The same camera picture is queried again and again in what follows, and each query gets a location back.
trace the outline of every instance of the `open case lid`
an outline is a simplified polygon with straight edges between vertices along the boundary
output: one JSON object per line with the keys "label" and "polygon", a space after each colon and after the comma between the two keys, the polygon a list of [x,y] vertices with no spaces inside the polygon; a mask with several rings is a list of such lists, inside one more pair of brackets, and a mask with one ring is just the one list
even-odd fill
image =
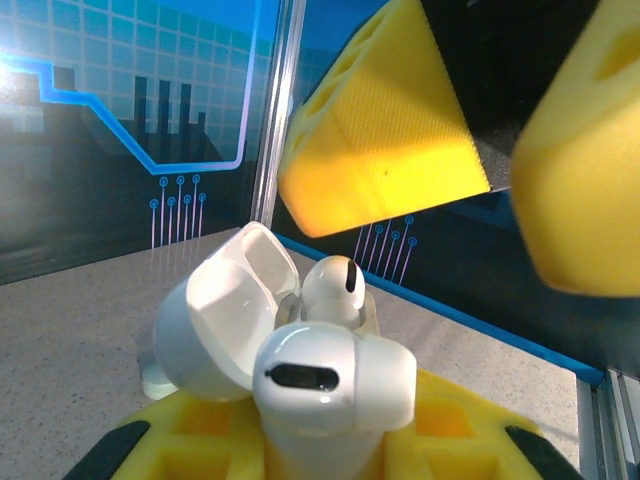
{"label": "open case lid", "polygon": [[158,363],[194,396],[250,396],[258,348],[291,293],[300,293],[300,279],[289,254],[265,226],[247,224],[163,302],[154,329]]}

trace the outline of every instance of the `yellow foam holder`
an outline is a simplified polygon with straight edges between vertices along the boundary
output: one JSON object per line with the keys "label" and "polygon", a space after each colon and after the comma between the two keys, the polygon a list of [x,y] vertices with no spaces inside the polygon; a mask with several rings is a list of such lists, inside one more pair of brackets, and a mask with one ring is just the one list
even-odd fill
{"label": "yellow foam holder", "polygon": [[557,289],[640,295],[640,2],[602,0],[516,146],[513,202]]}
{"label": "yellow foam holder", "polygon": [[278,188],[310,237],[490,190],[419,0],[383,6],[296,111]]}
{"label": "yellow foam holder", "polygon": [[[504,427],[529,420],[420,371],[415,420],[385,436],[358,480],[541,480]],[[206,403],[177,392],[127,418],[151,427],[113,480],[278,480],[252,399]]]}

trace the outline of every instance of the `speckled gray surface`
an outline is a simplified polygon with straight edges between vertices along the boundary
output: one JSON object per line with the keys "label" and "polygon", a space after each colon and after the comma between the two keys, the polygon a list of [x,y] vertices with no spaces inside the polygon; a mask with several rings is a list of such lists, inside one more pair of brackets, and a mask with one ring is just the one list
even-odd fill
{"label": "speckled gray surface", "polygon": [[[0,479],[62,478],[149,404],[137,360],[159,303],[229,232],[0,287]],[[300,273],[313,262],[292,254]],[[421,367],[537,422],[578,464],[575,376],[372,288]]]}

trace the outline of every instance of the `white earbud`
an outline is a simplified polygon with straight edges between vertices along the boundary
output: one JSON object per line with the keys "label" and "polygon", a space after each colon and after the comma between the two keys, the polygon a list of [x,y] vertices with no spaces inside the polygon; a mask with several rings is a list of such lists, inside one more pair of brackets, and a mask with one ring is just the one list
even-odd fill
{"label": "white earbud", "polygon": [[252,390],[267,437],[291,467],[283,480],[354,478],[384,432],[413,420],[416,371],[402,345],[337,325],[292,323],[272,333]]}
{"label": "white earbud", "polygon": [[353,260],[338,255],[323,258],[302,285],[303,319],[358,328],[364,298],[364,275]]}

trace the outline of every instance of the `blue edge strip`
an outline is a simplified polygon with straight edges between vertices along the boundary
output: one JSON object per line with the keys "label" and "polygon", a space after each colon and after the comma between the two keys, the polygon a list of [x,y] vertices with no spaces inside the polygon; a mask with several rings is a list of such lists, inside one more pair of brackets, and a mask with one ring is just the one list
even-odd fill
{"label": "blue edge strip", "polygon": [[[300,255],[304,255],[305,257],[309,257],[312,260],[318,261],[327,256],[326,253],[314,250],[313,248],[290,240],[286,237],[283,237],[282,235],[276,236],[278,237],[278,240],[280,240],[282,245],[284,245],[286,248],[299,253]],[[451,308],[447,305],[444,305],[443,303],[437,302],[436,300],[432,300],[431,298],[425,297],[424,295],[420,295],[412,290],[409,290],[408,288],[401,287],[400,285],[397,285],[393,282],[384,280],[376,275],[372,275],[371,273],[364,272],[364,276],[369,285],[373,285],[374,287],[380,288],[386,292],[391,293],[392,295],[414,303],[422,308],[426,308],[427,310],[437,313],[438,315],[449,318],[454,322],[464,325],[465,327],[469,327],[480,333],[484,333],[485,335],[493,337],[496,340],[506,343],[507,345],[511,345],[512,347],[524,350],[525,352],[546,360],[549,363],[553,363],[554,365],[570,370],[576,374],[576,377],[579,380],[582,380],[589,385],[597,387],[604,379],[603,372],[597,370],[596,368],[585,365],[582,362],[574,360],[573,358],[567,357],[566,355],[558,352],[554,352],[553,350],[543,347],[542,345],[538,345],[531,340],[527,340],[526,338],[522,338],[511,332],[507,332],[506,330],[472,317],[471,315],[456,310],[455,308]]]}

